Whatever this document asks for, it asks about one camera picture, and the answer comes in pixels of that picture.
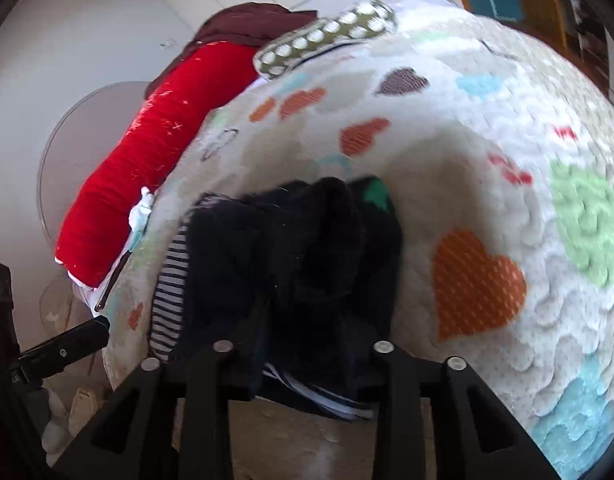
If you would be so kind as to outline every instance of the brown heart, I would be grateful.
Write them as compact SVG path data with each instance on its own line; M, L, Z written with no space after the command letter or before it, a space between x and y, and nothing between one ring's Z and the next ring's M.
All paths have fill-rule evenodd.
M376 93L404 95L411 92L420 92L427 86L429 86L428 79L417 75L413 68L407 66L389 72Z

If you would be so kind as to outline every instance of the white floor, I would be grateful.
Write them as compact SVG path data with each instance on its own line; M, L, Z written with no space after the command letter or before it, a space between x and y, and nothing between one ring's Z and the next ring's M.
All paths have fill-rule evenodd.
M63 274L37 207L40 159L54 127L97 89L151 80L205 19L245 1L252 0L21 0L6 19L0 29L0 261L12 270L23 348L47 338L39 298ZM254 1L327 14L356 0Z

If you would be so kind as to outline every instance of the fabric texture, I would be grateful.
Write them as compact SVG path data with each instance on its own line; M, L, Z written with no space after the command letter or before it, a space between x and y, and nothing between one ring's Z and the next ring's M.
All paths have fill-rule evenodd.
M237 200L204 194L167 252L149 345L162 360L190 357L229 338L262 296L273 310L268 376L328 413L370 418L367 407L350 400L343 408L332 397L349 394L339 320L359 317L389 337L401 240L374 177L349 187L295 181ZM283 402L264 388L260 395Z
M62 224L55 256L97 288L130 233L140 189L154 192L173 170L210 110L254 81L255 48L211 43L172 72L136 115L114 151L85 181Z
M196 32L183 52L174 59L145 90L145 99L158 88L169 72L191 56L200 45L212 41L261 47L295 28L304 27L316 19L315 10L292 12L278 4L249 2L228 7L214 14Z
M200 193L375 174L403 231L391 340L427 359L462 356L574 480L614 435L614 107L555 51L500 23L452 7L398 21L402 31L310 59L203 126L112 292L110 380L145 357L153 287L178 219ZM593 240L604 244L601 260L587 246ZM463 265L448 251L461 244L459 254L471 254ZM449 264L465 283L490 280L494 266L507 279L490 281L489 302L474 301L442 277ZM472 309L446 310L457 298ZM140 305L141 322L128 328ZM484 310L482 326L474 308ZM240 410L257 431L247 433L247 450L234 449L235 461L265 453L251 435L302 438L271 437L276 455L295 461L274 476L248 460L252 478L309 478L316 464L327 469L313 478L337 478L349 449L367 453L326 440L322 419L299 425L290 413L270 420L261 410L270 403Z
M256 54L254 66L265 79L273 79L332 48L367 41L394 32L396 27L390 6L380 0L367 0L338 16L322 18L270 42Z

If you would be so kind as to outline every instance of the metal screw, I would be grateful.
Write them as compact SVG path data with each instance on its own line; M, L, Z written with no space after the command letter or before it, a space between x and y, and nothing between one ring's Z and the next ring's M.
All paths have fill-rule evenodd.
M221 339L220 341L216 341L213 344L213 350L221 354L230 352L232 348L233 348L233 343L231 341L227 341L226 339Z
M389 341L376 341L373 344L373 349L379 354L388 354L393 352L393 345Z
M142 363L140 363L140 368L146 372L152 372L157 370L160 365L161 362L155 357L147 357L146 359L142 360Z
M467 363L462 357L450 357L447 360L447 366L452 368L452 370L460 372L461 370L465 370L465 368L467 367Z

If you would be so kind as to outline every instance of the brown cloth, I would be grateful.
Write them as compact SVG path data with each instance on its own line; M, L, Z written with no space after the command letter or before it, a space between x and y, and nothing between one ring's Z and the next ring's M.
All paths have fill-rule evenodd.
M247 46L263 46L287 32L304 27L317 17L315 10L292 12L277 4L240 4L214 14L187 43L183 52L149 83L145 99L158 88L165 76L191 56L203 43L231 41Z

